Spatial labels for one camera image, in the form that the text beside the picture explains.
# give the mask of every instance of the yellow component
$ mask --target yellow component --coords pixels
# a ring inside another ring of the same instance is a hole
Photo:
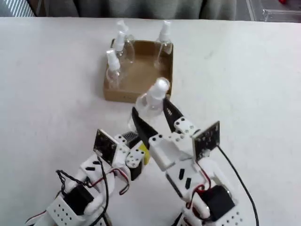
[[[151,158],[151,155],[149,153],[149,150],[147,150],[146,146],[142,143],[139,147],[140,150],[144,151],[145,153],[145,156],[144,156],[144,164],[148,164],[149,163],[149,160]]]

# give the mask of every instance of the red wire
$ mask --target red wire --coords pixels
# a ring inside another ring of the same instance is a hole
[[[37,215],[35,215],[35,216],[32,216],[31,218],[28,218],[28,220],[27,220],[25,223],[27,223],[27,222],[30,221],[31,219],[33,219],[33,218],[35,218],[35,217],[38,217],[38,216],[40,216],[40,215],[42,215],[42,214],[44,214],[44,213],[46,213],[46,210],[44,210],[43,212],[41,212],[41,213],[39,213],[39,214],[37,214]]]
[[[202,173],[205,175],[206,177],[206,180],[208,181],[209,183],[209,187],[208,189],[211,188],[211,179],[209,178],[209,176],[207,175],[207,173],[202,169],[202,167],[197,163],[197,165],[200,167]],[[191,200],[190,202],[186,203],[186,208],[190,209],[191,208],[191,205],[192,205],[192,199],[193,199],[193,196],[194,196],[194,193],[197,192],[198,194],[202,193],[205,191],[205,185],[201,184],[201,185],[198,185],[195,187],[195,189],[193,189],[193,192],[192,192],[192,196],[191,196]]]
[[[125,178],[126,181],[127,181],[127,185],[119,191],[119,194],[120,194],[120,195],[123,195],[123,194],[124,194],[125,192],[127,192],[128,189],[130,188],[130,183],[129,183],[129,180],[128,180],[128,178],[127,178],[127,175],[126,175],[122,170],[120,170],[120,169],[118,169],[118,168],[112,169],[112,170],[109,171],[107,174],[112,173],[112,172],[115,172],[115,171],[118,171],[118,172],[122,175],[122,177]],[[92,184],[92,186],[94,187],[97,183],[101,182],[102,180],[103,180],[103,178],[98,179],[96,182],[94,182],[94,183]],[[43,211],[43,212],[41,212],[41,213],[39,213],[39,214],[37,214],[37,215],[35,215],[35,216],[33,216],[33,217],[30,217],[25,223],[27,223],[27,222],[30,221],[31,219],[33,219],[33,218],[35,218],[35,217],[38,217],[38,216],[40,216],[40,215],[42,215],[42,214],[44,214],[44,213],[46,213],[46,210]]]
[[[183,218],[183,220],[184,220],[185,224],[187,224],[188,226],[192,226],[186,218]]]
[[[112,173],[112,172],[114,172],[114,171],[118,171],[118,172],[122,175],[122,177],[127,181],[127,185],[126,185],[123,189],[121,189],[121,190],[119,191],[119,194],[120,194],[120,195],[123,195],[125,192],[128,191],[128,189],[129,189],[129,187],[130,187],[129,180],[128,180],[128,178],[127,178],[127,175],[126,175],[122,170],[120,170],[120,169],[118,169],[118,168],[112,169],[112,170],[109,171],[107,174]],[[95,181],[95,182],[92,184],[92,186],[95,186],[97,183],[101,182],[102,180],[103,180],[103,178],[98,179],[97,181]]]

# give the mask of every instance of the black wire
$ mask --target black wire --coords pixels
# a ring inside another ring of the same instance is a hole
[[[243,180],[241,179],[240,175],[238,174],[237,170],[235,169],[235,167],[233,166],[233,164],[231,163],[230,159],[227,157],[227,155],[225,154],[225,152],[221,149],[221,147],[217,146],[217,148],[220,150],[220,152],[223,154],[223,156],[226,158],[226,160],[228,161],[228,163],[230,164],[230,166],[232,167],[232,169],[234,170],[236,176],[238,177],[242,187],[244,188],[247,196],[249,197],[250,199],[250,202],[252,204],[252,207],[253,207],[253,211],[254,211],[254,215],[255,215],[255,220],[256,220],[256,226],[259,226],[259,219],[258,219],[258,214],[257,214],[257,210],[256,210],[256,207],[255,207],[255,203],[247,189],[247,187],[245,186]]]
[[[62,174],[63,174],[65,177],[69,178],[70,180],[75,181],[76,183],[78,183],[78,184],[80,184],[80,185],[87,186],[88,188],[92,188],[92,187],[93,187],[93,186],[90,184],[90,181],[84,181],[84,182],[82,182],[82,181],[80,181],[80,180],[77,180],[76,178],[70,176],[68,173],[66,173],[66,172],[63,171],[63,170],[56,170],[55,172],[57,173],[58,177],[59,177],[60,180],[61,180],[61,183],[62,183],[61,193],[62,193],[64,196],[66,195],[66,192],[65,192],[66,178],[64,178],[64,177],[62,176]]]
[[[97,224],[97,222],[104,217],[104,214],[106,213],[107,209],[108,209],[108,205],[109,205],[109,188],[108,188],[108,180],[107,180],[107,175],[104,172],[103,169],[103,162],[101,161],[101,159],[99,157],[97,157],[100,166],[102,167],[102,171],[103,171],[103,179],[104,179],[104,184],[105,184],[105,192],[106,192],[106,202],[105,202],[105,206],[103,209],[103,212],[99,215],[99,217],[92,223],[90,224],[90,226],[94,226]]]

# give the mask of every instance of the clear plastic bottle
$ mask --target clear plastic bottle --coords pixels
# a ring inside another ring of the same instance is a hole
[[[166,78],[158,78],[156,83],[146,93],[137,98],[135,108],[140,118],[149,123],[155,117],[161,115],[163,100],[169,87],[170,83]],[[136,131],[132,115],[129,117],[128,127],[131,131]]]
[[[155,42],[155,59],[154,66],[158,70],[165,70],[165,64],[162,62],[163,52],[171,54],[173,44],[170,41],[170,21],[164,21],[159,37]]]
[[[113,48],[116,51],[116,56],[120,62],[120,65],[123,68],[128,67],[128,64],[130,63],[130,60],[127,57],[127,50],[124,48],[125,45],[125,35],[123,32],[118,32],[117,38],[115,39],[113,43]]]
[[[135,48],[134,42],[135,38],[130,33],[128,26],[124,23],[124,20],[119,20],[117,22],[118,31],[123,32],[125,34],[125,46],[124,48],[127,50],[127,55],[130,63],[135,61]]]
[[[106,71],[106,78],[109,82],[110,89],[119,89],[122,79],[126,76],[126,72],[120,67],[120,62],[116,56],[114,49],[107,51],[109,67]]]

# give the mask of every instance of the brown cardboard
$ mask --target brown cardboard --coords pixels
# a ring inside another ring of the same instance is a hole
[[[153,41],[135,41],[135,62],[129,67],[127,77],[121,82],[120,88],[109,89],[109,83],[106,77],[104,78],[103,94],[106,100],[135,103],[137,97],[145,93],[159,77],[165,77],[170,81],[167,94],[171,95],[174,47],[170,55],[166,53],[162,55],[162,62],[167,65],[165,71],[159,71],[154,67],[154,47]]]

